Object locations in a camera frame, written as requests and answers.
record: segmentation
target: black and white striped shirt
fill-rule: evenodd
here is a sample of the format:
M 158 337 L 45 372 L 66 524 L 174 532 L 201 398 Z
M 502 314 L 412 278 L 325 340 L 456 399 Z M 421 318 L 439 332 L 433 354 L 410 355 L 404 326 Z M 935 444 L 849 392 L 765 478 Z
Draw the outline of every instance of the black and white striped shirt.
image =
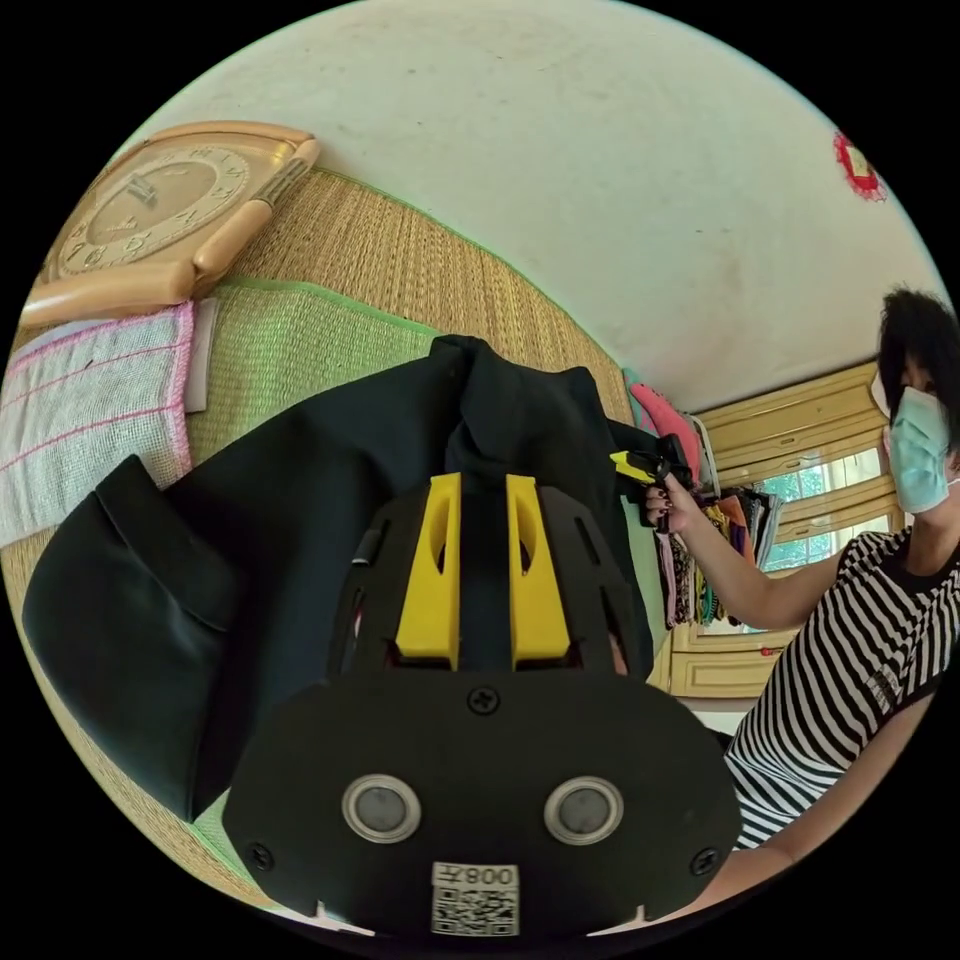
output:
M 910 531 L 865 533 L 784 650 L 726 752 L 755 847 L 812 806 L 891 716 L 936 686 L 960 636 L 960 547 L 930 577 L 903 568 Z

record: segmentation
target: label sticker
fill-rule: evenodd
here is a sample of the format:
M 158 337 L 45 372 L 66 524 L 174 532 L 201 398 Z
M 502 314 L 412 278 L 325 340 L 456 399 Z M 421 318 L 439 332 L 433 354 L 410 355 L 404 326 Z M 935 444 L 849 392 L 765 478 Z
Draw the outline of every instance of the label sticker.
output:
M 856 148 L 847 147 L 847 156 L 850 158 L 850 173 L 854 177 L 870 176 L 870 164 L 867 158 Z
M 186 413 L 202 413 L 207 409 L 213 330 L 219 310 L 220 301 L 212 297 L 201 300 L 194 309 L 190 369 L 183 390 L 183 409 Z
M 435 863 L 430 929 L 458 937 L 517 936 L 520 875 L 516 866 Z

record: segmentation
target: white wall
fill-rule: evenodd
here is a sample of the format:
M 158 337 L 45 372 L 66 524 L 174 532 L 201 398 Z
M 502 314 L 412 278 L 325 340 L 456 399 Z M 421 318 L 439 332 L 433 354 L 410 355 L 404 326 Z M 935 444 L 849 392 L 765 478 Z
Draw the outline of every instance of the white wall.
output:
M 210 118 L 313 131 L 323 164 L 503 256 L 687 409 L 863 360 L 892 284 L 943 292 L 896 200 L 844 183 L 817 110 L 611 0 L 341 7 L 141 132 Z

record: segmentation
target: jacket sleeve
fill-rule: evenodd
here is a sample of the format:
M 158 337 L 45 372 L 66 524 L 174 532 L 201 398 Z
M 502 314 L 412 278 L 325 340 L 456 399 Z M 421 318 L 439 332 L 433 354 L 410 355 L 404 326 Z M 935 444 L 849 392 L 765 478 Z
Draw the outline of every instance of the jacket sleeve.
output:
M 140 460 L 125 460 L 54 534 L 23 624 L 84 731 L 184 820 L 241 577 L 201 541 Z

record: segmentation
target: screw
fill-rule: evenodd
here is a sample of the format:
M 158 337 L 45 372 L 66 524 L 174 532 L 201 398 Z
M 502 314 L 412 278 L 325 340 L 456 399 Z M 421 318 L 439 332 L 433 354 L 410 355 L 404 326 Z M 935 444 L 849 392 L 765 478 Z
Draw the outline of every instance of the screw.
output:
M 492 687 L 477 687 L 467 697 L 467 706 L 479 717 L 489 717 L 500 706 L 500 694 Z
M 262 843 L 251 843 L 247 853 L 258 870 L 273 869 L 273 854 Z
M 695 877 L 702 877 L 704 874 L 710 873 L 710 871 L 713 870 L 719 859 L 719 851 L 713 847 L 707 847 L 706 850 L 701 850 L 693 860 L 690 861 L 690 872 Z

